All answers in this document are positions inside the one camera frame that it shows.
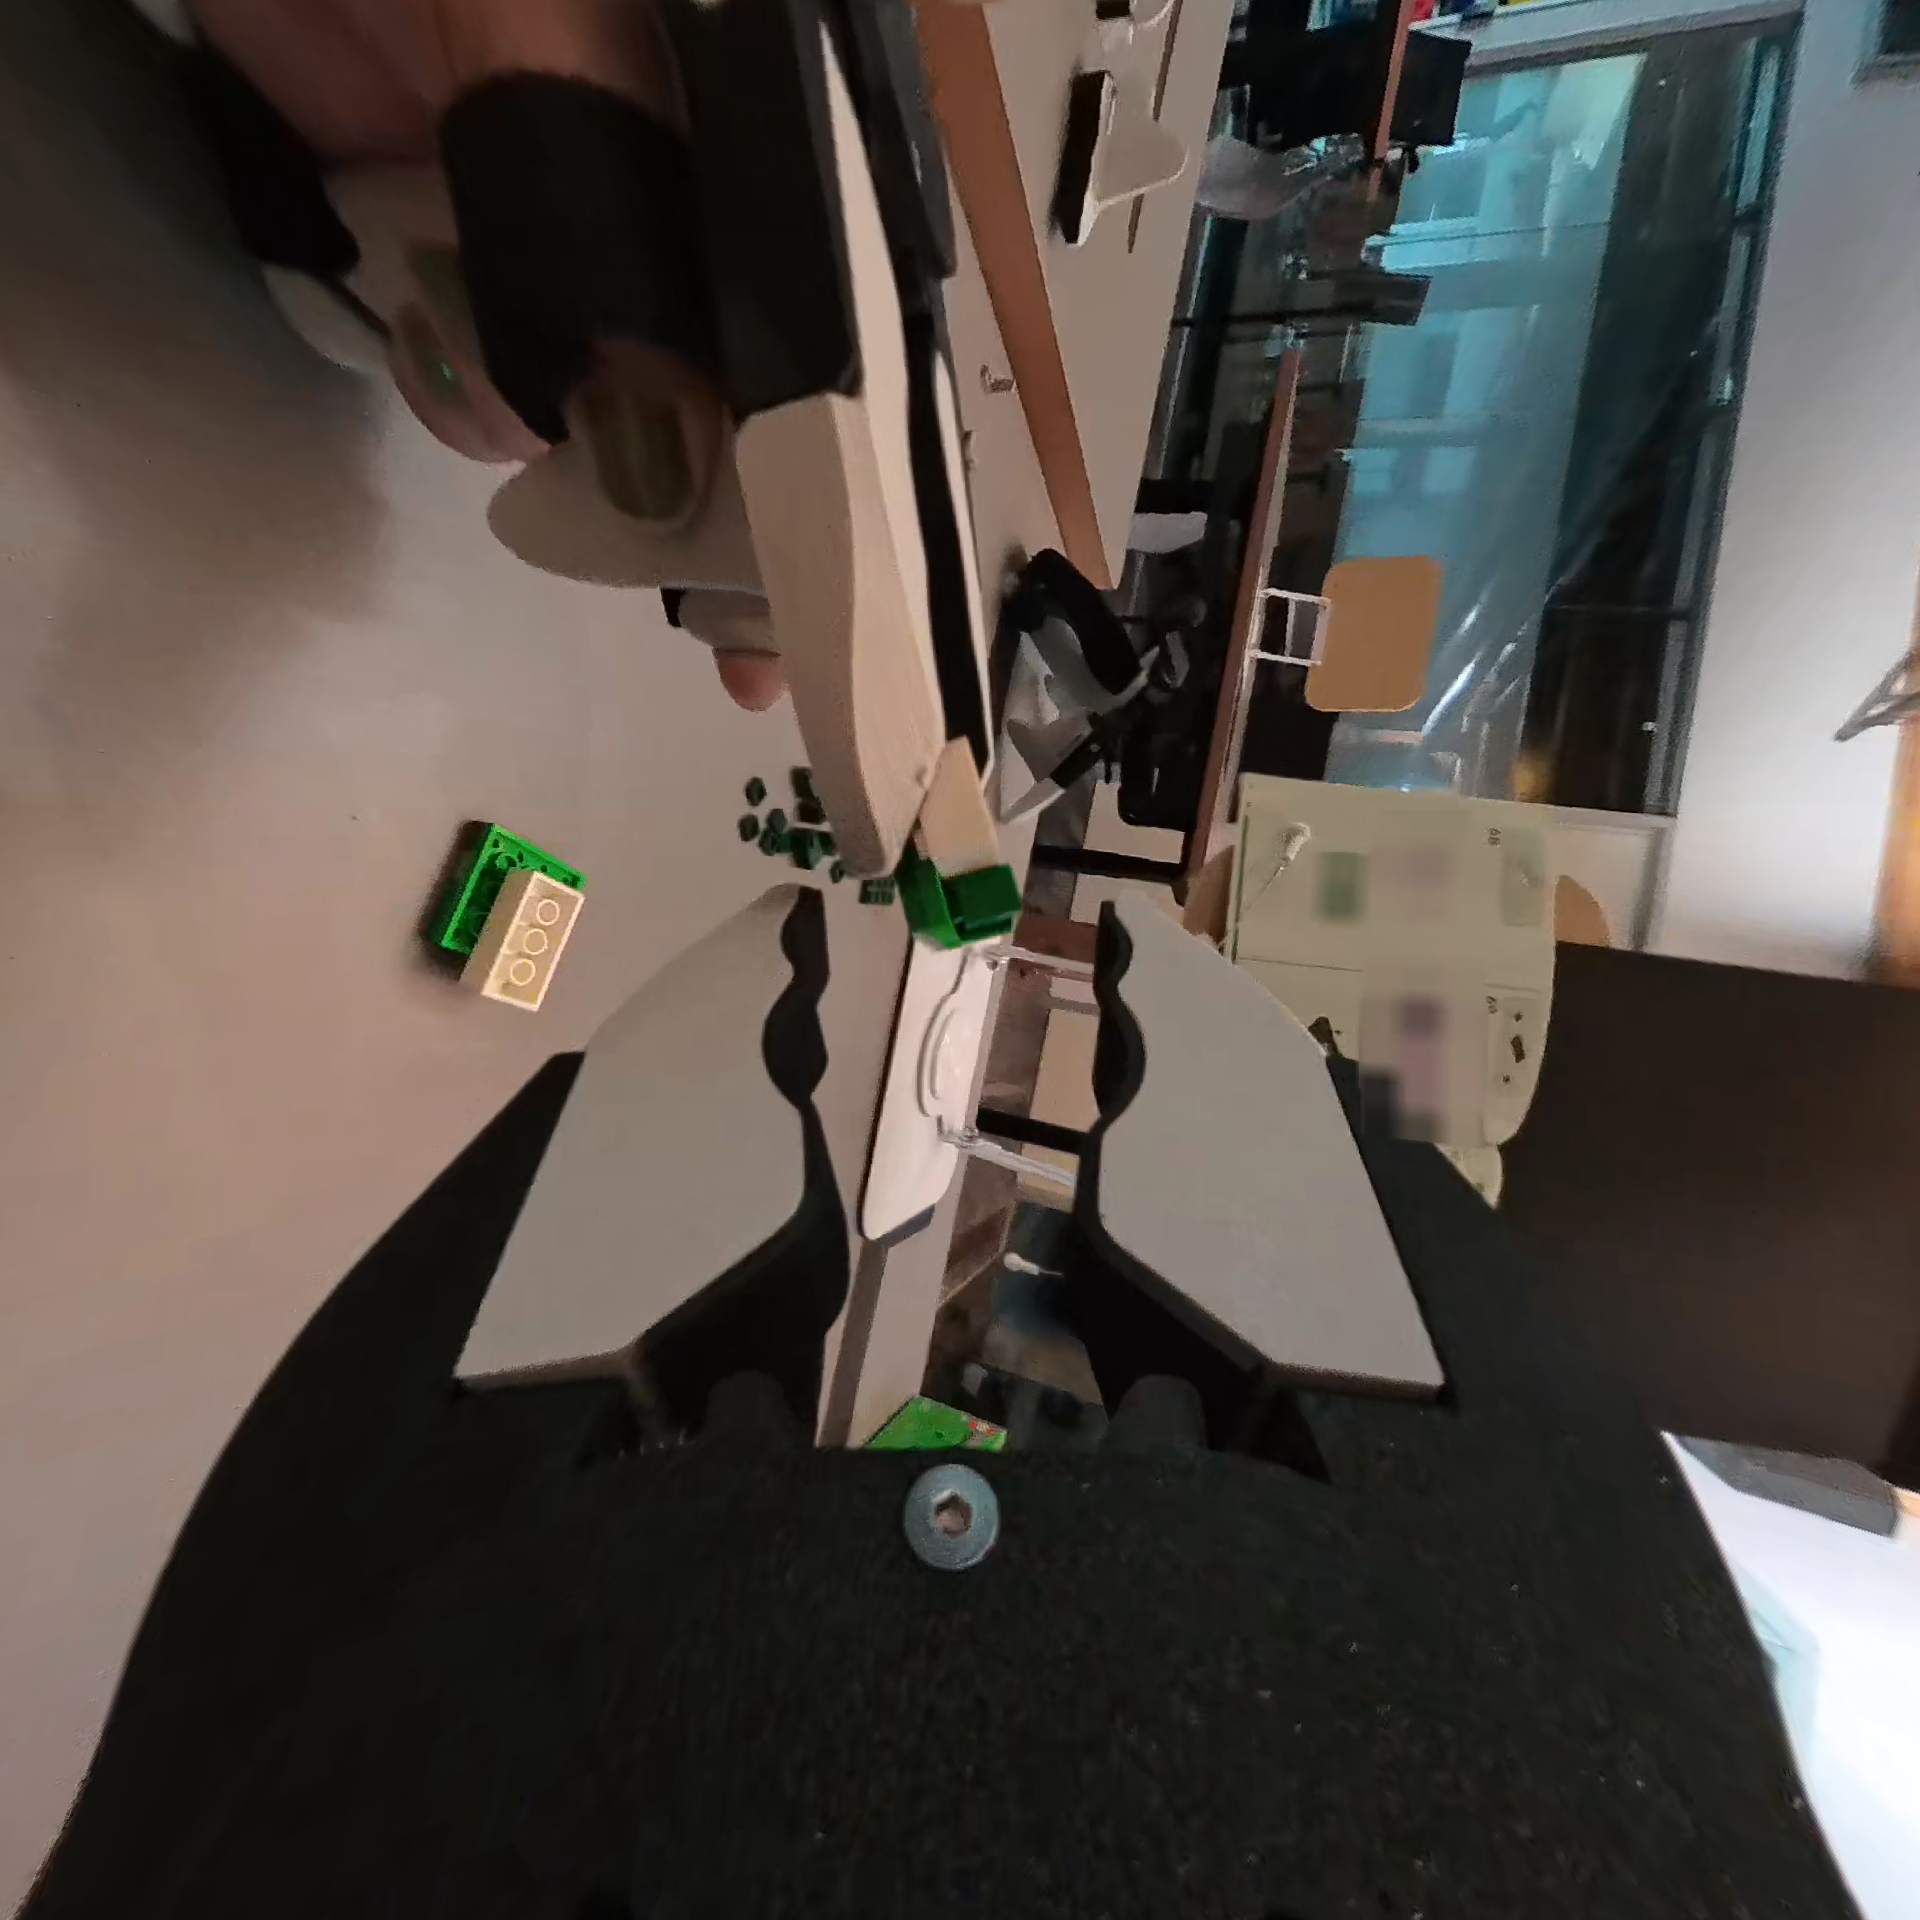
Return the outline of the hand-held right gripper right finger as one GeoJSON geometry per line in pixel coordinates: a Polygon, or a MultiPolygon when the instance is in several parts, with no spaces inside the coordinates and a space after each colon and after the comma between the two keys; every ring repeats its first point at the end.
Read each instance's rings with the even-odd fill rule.
{"type": "Polygon", "coordinates": [[[1430,1402],[1446,1383],[1311,1028],[1148,901],[1095,925],[1097,1261],[1283,1378],[1430,1402]]]}

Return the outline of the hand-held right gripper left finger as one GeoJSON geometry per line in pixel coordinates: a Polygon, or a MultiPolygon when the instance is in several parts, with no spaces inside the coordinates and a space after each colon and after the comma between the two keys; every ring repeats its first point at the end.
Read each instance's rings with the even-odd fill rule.
{"type": "Polygon", "coordinates": [[[779,882],[652,975],[584,1049],[459,1381],[682,1362],[698,1311],[750,1295],[744,1345],[826,1337],[848,1224],[826,1079],[826,897],[779,882]]]}

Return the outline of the dark green lego piece pile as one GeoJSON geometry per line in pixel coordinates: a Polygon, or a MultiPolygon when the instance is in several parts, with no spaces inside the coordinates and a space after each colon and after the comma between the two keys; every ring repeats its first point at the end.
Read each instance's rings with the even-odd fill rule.
{"type": "Polygon", "coordinates": [[[895,875],[855,875],[843,860],[836,837],[827,826],[826,803],[807,763],[788,768],[785,787],[753,776],[740,785],[744,811],[737,818],[737,840],[764,858],[827,882],[854,890],[867,908],[899,903],[895,875]]]}

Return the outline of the green lego plate cream brick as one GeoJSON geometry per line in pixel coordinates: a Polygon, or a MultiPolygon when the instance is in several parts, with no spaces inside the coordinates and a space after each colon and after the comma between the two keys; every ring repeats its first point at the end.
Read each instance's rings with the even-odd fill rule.
{"type": "Polygon", "coordinates": [[[972,744],[963,736],[936,761],[897,867],[897,899],[910,931],[944,951],[998,943],[1020,919],[1023,882],[1003,858],[972,744]]]}
{"type": "Polygon", "coordinates": [[[422,919],[422,943],[464,992],[537,1015],[586,908],[586,874],[524,835],[466,821],[422,919]]]}

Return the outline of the lego instruction booklet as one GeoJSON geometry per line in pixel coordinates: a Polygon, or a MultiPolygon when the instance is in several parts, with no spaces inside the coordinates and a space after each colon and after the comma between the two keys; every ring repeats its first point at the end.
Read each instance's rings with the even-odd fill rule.
{"type": "Polygon", "coordinates": [[[1385,1123],[1502,1148],[1545,1060],[1559,877],[1536,807],[1247,776],[1228,955],[1329,1024],[1385,1123]]]}

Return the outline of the green lego set box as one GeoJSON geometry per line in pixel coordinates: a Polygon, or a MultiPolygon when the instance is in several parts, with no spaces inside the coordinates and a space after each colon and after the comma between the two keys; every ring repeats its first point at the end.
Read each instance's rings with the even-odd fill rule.
{"type": "Polygon", "coordinates": [[[867,1442],[867,1451],[988,1451],[1009,1447],[1009,1431],[936,1400],[907,1400],[867,1442]]]}

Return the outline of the person's left hand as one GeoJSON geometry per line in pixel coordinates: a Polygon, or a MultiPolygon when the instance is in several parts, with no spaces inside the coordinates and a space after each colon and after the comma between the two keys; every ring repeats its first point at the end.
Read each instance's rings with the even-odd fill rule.
{"type": "Polygon", "coordinates": [[[531,473],[531,565],[604,522],[735,705],[785,698],[764,604],[699,584],[737,496],[665,4],[147,4],[296,332],[435,442],[531,473]]]}

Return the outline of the black and white spare device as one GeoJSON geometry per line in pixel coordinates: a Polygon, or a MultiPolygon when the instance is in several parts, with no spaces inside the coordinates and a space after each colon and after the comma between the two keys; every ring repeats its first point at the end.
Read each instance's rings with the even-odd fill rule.
{"type": "Polygon", "coordinates": [[[1129,621],[1055,547],[1033,554],[1000,604],[1000,641],[1035,675],[1009,687],[1002,738],[1028,773],[1002,781],[1000,826],[1039,816],[1091,776],[1116,785],[1146,754],[1193,672],[1187,628],[1129,621]]]}

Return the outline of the spare pale finger plate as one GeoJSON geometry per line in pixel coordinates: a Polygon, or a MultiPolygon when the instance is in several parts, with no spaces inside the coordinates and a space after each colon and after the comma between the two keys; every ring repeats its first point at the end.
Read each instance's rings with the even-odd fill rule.
{"type": "Polygon", "coordinates": [[[1075,73],[1051,192],[1051,223],[1066,245],[1084,247],[1104,210],[1170,186],[1185,167],[1187,145],[1155,116],[1139,73],[1075,73]]]}

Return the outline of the white book stand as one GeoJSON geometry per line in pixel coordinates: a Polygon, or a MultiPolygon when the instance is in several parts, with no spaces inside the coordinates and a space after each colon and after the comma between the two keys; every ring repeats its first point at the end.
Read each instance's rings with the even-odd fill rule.
{"type": "Polygon", "coordinates": [[[1078,1183],[1080,1135],[1055,1131],[1040,1144],[1066,1155],[1051,1163],[1020,1152],[1012,1136],[976,1121],[976,1074],[988,1060],[1000,992],[1010,975],[1073,983],[1067,1013],[1094,1011],[1091,928],[1070,935],[1067,954],[1017,943],[942,949],[910,939],[897,1027],[880,1079],[871,1159],[857,1204],[865,1242],[897,1244],[922,1232],[963,1161],[1012,1171],[1070,1194],[1078,1183]]]}

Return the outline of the wooden side desk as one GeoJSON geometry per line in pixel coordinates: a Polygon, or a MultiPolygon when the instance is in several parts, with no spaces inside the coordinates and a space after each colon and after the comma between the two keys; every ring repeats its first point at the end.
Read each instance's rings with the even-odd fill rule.
{"type": "Polygon", "coordinates": [[[1265,634],[1265,594],[1281,540],[1291,431],[1299,411],[1304,365],[1306,353],[1299,345],[1291,345],[1281,355],[1279,385],[1255,476],[1255,501],[1247,522],[1240,577],[1235,585],[1232,620],[1217,696],[1217,719],[1208,745],[1208,768],[1199,794],[1193,827],[1185,840],[1182,875],[1172,882],[1172,895],[1180,903],[1190,901],[1193,885],[1203,877],[1203,872],[1215,855],[1215,842],[1232,823],[1232,785],[1242,760],[1247,713],[1257,675],[1257,652],[1265,634]]]}

